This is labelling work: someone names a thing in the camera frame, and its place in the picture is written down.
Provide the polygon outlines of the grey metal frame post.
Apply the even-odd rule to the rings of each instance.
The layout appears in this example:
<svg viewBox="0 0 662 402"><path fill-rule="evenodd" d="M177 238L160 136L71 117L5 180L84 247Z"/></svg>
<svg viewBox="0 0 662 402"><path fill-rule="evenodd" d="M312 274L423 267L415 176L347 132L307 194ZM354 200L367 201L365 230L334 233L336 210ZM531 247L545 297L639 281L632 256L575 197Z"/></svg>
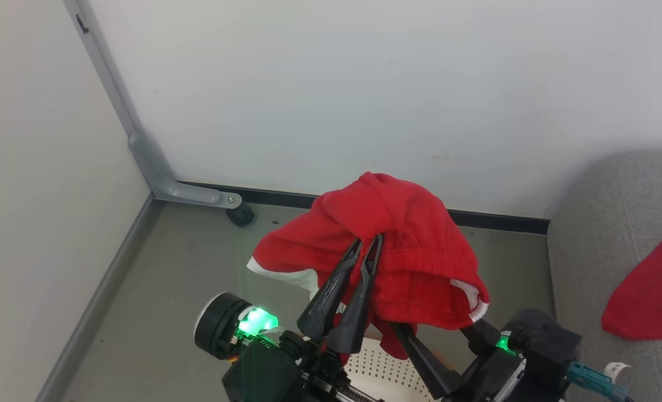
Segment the grey metal frame post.
<svg viewBox="0 0 662 402"><path fill-rule="evenodd" d="M122 97L120 97L113 76L110 74L108 64L100 53L96 31L80 7L80 0L63 0L63 3L71 19L78 26L79 36L83 41L84 48L88 52L102 86L122 124L125 135L128 137L128 147L155 198L168 202L199 204L213 208L236 208L239 202L242 201L239 194L183 185L183 183L175 180L172 168L165 162L157 145L135 127L130 113ZM74 18L76 13L81 16L85 25L89 28L88 34L81 33L78 22Z"/></svg>

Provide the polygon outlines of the red cloth garment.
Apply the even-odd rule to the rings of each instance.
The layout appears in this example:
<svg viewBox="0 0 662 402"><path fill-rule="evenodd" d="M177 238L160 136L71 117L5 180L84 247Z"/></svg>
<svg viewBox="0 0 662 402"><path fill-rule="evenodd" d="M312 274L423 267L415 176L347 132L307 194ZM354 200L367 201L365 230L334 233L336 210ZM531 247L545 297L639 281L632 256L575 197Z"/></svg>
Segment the red cloth garment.
<svg viewBox="0 0 662 402"><path fill-rule="evenodd" d="M610 295L601 324L626 340L662 340L662 242Z"/></svg>

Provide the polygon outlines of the grey fabric sofa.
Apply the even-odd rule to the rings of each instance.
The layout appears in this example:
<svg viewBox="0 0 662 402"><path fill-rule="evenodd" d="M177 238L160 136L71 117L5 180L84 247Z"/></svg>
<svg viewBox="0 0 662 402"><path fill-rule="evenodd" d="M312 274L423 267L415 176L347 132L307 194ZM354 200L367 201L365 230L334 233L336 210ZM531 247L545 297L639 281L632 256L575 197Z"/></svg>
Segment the grey fabric sofa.
<svg viewBox="0 0 662 402"><path fill-rule="evenodd" d="M612 292L662 240L662 150L595 162L561 201L548 229L555 310L583 339L579 361L617 377L635 402L662 402L662 341L629 341L602 330Z"/></svg>

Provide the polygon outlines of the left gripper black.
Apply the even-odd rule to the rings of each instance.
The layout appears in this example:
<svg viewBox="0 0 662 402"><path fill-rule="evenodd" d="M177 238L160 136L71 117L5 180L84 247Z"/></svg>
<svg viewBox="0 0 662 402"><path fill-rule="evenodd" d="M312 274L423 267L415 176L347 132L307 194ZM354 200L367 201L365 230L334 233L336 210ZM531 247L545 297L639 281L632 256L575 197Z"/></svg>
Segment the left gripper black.
<svg viewBox="0 0 662 402"><path fill-rule="evenodd" d="M361 240L351 244L308 303L297 326L314 341L279 327L277 318L262 308L241 313L232 336L231 367L222 376L229 402L385 402L352 386L339 356L361 350L382 245L381 234L370 242L338 326L333 329L334 316L356 266ZM325 336L328 349L316 342Z"/></svg>

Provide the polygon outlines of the black caster wheel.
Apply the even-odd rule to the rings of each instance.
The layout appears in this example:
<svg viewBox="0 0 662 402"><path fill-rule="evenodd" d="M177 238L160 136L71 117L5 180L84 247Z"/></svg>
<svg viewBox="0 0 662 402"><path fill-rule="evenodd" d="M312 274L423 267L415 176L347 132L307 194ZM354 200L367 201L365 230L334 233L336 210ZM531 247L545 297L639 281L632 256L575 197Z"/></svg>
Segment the black caster wheel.
<svg viewBox="0 0 662 402"><path fill-rule="evenodd" d="M247 227L255 219L255 214L249 204L244 201L239 202L236 208L227 209L226 215L229 221L237 227Z"/></svg>

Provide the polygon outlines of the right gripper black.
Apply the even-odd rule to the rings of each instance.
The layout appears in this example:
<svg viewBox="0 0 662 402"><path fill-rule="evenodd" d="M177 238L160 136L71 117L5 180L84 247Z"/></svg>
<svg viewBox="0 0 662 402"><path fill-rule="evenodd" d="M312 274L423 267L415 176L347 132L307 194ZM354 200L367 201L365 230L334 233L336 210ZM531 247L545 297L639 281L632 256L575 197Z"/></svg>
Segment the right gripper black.
<svg viewBox="0 0 662 402"><path fill-rule="evenodd" d="M485 319L459 329L476 359L463 374L448 368L405 323L392 330L427 387L431 397L442 402L505 402L526 371L523 354L510 348L510 334Z"/></svg>

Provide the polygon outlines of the black baseboard strip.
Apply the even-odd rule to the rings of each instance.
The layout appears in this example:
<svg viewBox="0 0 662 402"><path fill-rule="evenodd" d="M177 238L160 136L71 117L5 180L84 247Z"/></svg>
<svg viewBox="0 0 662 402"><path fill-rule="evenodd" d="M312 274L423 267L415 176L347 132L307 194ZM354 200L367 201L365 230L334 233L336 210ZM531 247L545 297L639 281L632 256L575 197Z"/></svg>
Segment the black baseboard strip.
<svg viewBox="0 0 662 402"><path fill-rule="evenodd" d="M310 209L318 196L316 194L288 193L277 190L240 188L240 186L211 185L183 181L183 185L199 186L226 193L239 194L246 203L269 204L285 208ZM524 232L546 235L550 221L536 217L503 216L503 214L476 213L459 209L448 209L453 221L462 227L490 229L490 231Z"/></svg>

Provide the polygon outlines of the beige perforated laundry basket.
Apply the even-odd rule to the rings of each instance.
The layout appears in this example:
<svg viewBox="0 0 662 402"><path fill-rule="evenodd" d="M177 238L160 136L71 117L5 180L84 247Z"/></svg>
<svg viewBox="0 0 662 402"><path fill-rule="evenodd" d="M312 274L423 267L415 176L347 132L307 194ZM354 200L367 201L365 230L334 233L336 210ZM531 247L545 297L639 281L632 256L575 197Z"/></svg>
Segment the beige perforated laundry basket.
<svg viewBox="0 0 662 402"><path fill-rule="evenodd" d="M395 359L380 341L365 338L344 367L352 386L384 402L435 402L410 360Z"/></svg>

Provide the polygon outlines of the red shorts with white trim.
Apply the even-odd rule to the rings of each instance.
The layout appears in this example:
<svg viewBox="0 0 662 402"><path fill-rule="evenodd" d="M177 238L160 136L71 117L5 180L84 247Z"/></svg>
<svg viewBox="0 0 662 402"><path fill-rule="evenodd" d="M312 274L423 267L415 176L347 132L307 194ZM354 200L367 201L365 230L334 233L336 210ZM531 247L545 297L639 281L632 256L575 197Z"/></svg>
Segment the red shorts with white trim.
<svg viewBox="0 0 662 402"><path fill-rule="evenodd" d="M407 359L390 323L458 330L487 312L477 258L443 201L420 185L364 173L265 235L247 267L314 296L356 240L364 257L383 236L368 322L393 358Z"/></svg>

